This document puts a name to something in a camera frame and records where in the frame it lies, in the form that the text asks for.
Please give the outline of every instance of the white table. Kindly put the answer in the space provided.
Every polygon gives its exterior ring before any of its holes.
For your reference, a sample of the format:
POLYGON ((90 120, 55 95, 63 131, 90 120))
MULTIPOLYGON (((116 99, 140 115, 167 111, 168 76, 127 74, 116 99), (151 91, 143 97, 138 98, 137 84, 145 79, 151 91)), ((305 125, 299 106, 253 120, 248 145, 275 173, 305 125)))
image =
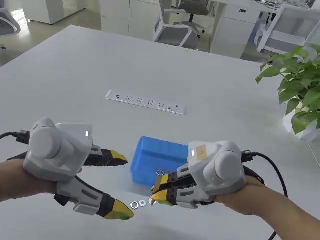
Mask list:
MULTIPOLYGON (((129 162, 141 136, 181 144, 234 141, 242 150, 271 157, 290 198, 320 218, 317 162, 307 144, 282 126, 279 81, 266 79, 256 85, 259 66, 69 26, 0 68, 0 129, 28 130, 45 116, 56 122, 90 123, 94 143, 119 151, 129 162), (105 100, 111 89, 185 104, 186 115, 105 100)), ((26 149, 5 138, 0 157, 4 160, 26 149)), ((258 158, 247 166, 281 191, 265 160, 258 158)), ((80 177, 126 204, 148 199, 149 190, 132 183, 130 164, 85 168, 80 177)), ((148 205, 123 222, 75 213, 71 205, 60 207, 51 195, 43 194, 2 202, 0 213, 1 237, 6 240, 256 240, 272 233, 262 220, 220 204, 198 210, 148 205)))

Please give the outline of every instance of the human hand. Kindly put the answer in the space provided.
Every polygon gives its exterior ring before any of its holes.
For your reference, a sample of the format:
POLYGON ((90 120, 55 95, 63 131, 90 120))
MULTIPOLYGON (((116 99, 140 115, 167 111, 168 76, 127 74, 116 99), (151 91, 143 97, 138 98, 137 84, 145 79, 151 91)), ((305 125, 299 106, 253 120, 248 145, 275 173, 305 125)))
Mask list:
POLYGON ((267 188, 257 179, 246 177, 247 184, 240 191, 228 195, 217 196, 215 202, 222 203, 226 207, 243 215, 261 216, 273 190, 267 188))
POLYGON ((23 165, 23 159, 12 159, 0 163, 0 202, 41 193, 56 193, 55 182, 32 176, 23 165))

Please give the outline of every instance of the blue plastic box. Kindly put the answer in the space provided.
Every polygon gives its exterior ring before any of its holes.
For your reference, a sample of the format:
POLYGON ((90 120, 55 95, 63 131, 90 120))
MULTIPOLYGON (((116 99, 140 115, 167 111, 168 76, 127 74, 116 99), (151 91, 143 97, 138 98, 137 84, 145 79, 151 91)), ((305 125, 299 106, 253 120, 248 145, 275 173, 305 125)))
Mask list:
POLYGON ((187 163, 188 146, 151 137, 140 138, 131 164, 132 180, 151 187, 155 184, 157 170, 175 172, 187 163))

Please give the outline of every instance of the white office chair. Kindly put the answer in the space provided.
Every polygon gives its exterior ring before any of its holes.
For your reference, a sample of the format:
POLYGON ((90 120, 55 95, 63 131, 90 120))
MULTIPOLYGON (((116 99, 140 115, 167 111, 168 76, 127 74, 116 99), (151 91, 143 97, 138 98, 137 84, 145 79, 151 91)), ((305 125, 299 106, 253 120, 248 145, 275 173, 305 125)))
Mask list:
POLYGON ((254 43, 258 52, 286 54, 311 42, 319 28, 320 11, 283 4, 269 26, 260 25, 254 43))
MULTIPOLYGON (((5 7, 5 0, 0 0, 0 37, 15 35, 20 31, 19 24, 5 7)), ((0 49, 6 49, 6 47, 0 44, 0 49)))
POLYGON ((206 28, 198 23, 193 22, 194 16, 208 16, 210 13, 209 0, 179 0, 177 8, 185 10, 187 14, 190 14, 189 21, 183 21, 182 25, 191 26, 197 31, 197 36, 200 39, 201 35, 198 29, 201 29, 205 33, 206 28))
POLYGON ((199 39, 197 30, 192 26, 182 25, 182 21, 177 25, 170 25, 164 22, 167 13, 181 14, 182 19, 186 16, 186 11, 182 9, 165 9, 163 0, 159 0, 160 17, 153 28, 153 41, 186 49, 197 49, 199 39))

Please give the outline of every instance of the wall outlet strip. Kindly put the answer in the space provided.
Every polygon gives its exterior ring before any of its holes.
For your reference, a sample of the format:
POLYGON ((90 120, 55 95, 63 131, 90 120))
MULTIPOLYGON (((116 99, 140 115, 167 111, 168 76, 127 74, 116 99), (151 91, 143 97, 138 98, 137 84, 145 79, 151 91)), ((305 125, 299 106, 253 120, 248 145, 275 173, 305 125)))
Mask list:
POLYGON ((153 97, 136 95, 117 90, 110 90, 105 98, 112 101, 132 104, 178 115, 185 115, 186 111, 185 106, 180 103, 158 100, 153 97))

